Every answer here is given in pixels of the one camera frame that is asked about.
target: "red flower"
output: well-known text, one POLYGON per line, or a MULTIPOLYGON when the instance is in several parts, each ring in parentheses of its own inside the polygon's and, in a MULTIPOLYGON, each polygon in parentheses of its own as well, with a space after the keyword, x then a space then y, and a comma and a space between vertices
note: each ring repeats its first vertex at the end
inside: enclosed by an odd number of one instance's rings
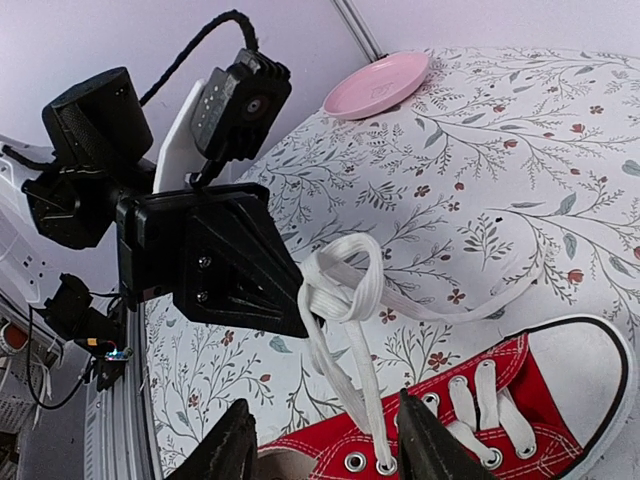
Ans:
POLYGON ((224 333, 224 338, 222 339, 222 344, 227 347, 229 344, 233 342, 233 332, 231 330, 227 330, 224 333))
POLYGON ((387 322, 393 322, 396 318, 394 314, 393 314, 393 310, 391 308, 387 308, 387 311, 385 312, 384 310, 382 312, 380 312, 380 318, 382 318, 382 323, 386 324, 387 322))
POLYGON ((460 300, 464 300, 466 296, 467 296, 466 293, 460 293, 459 288, 454 288, 451 295, 447 297, 447 300, 449 300, 450 302, 453 302, 454 305, 459 305, 460 300))
POLYGON ((446 365, 447 363, 449 363, 449 357, 445 357, 444 353, 442 352, 432 353, 429 357, 428 363, 429 366, 433 368, 435 372, 437 372, 442 365, 446 365))
POLYGON ((578 268, 571 270, 567 274, 567 280, 569 280, 569 283, 572 285, 574 283, 582 283, 583 278, 584 278, 584 273, 582 273, 582 270, 578 268))
POLYGON ((200 403, 200 397, 198 395, 196 395, 195 393, 192 394, 189 397, 189 407, 190 408, 196 408, 198 406, 198 403, 200 403))
POLYGON ((422 186, 416 188, 416 191, 413 194, 413 196, 414 197, 424 197, 430 191, 431 191, 431 188, 429 187, 429 185, 422 185, 422 186))

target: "metal pole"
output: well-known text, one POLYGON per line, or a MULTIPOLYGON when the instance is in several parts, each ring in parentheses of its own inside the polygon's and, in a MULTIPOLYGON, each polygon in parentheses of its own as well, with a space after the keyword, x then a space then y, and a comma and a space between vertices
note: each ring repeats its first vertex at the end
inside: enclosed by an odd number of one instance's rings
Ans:
POLYGON ((353 0, 331 0, 331 3, 340 14, 345 25, 353 35, 356 43, 362 50, 362 53, 370 62, 375 62, 384 58, 386 55, 382 53, 382 49, 374 38, 371 30, 365 23, 362 15, 353 3, 353 0))

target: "camera lens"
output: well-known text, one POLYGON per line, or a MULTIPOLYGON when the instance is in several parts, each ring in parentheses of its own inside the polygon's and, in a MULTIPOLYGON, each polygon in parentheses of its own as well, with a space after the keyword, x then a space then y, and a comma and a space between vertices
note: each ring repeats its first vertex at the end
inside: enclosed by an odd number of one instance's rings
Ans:
POLYGON ((269 99, 264 95, 256 95, 244 104, 242 118, 247 121, 259 120, 269 109, 269 99))

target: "floral pattern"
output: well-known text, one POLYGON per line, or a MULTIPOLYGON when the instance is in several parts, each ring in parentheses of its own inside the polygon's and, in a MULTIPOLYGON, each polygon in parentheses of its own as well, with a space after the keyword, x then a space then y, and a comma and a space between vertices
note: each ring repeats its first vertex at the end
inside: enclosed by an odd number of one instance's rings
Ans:
MULTIPOLYGON (((355 232, 381 246, 387 285, 464 312, 541 277, 484 322, 418 323, 387 308, 363 324, 381 395, 424 381, 504 335, 571 313, 640 329, 640 60, 532 49, 429 51, 401 105, 345 122, 312 115, 245 174, 296 261, 355 232)), ((364 257, 352 259, 365 269, 364 257)), ((304 342, 190 323, 169 297, 147 305, 160 457, 171 472, 235 398, 260 442, 343 411, 304 342)), ((340 326, 327 342, 356 384, 340 326)), ((590 479, 637 478, 637 405, 590 479)))

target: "pink bowl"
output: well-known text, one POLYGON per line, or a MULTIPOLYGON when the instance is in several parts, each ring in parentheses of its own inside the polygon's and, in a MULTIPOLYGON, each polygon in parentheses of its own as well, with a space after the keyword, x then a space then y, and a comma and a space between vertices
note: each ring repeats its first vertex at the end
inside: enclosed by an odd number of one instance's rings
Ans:
POLYGON ((376 115, 400 103, 424 82, 429 57, 425 53, 389 55, 343 80, 324 101, 324 110, 343 120, 376 115))

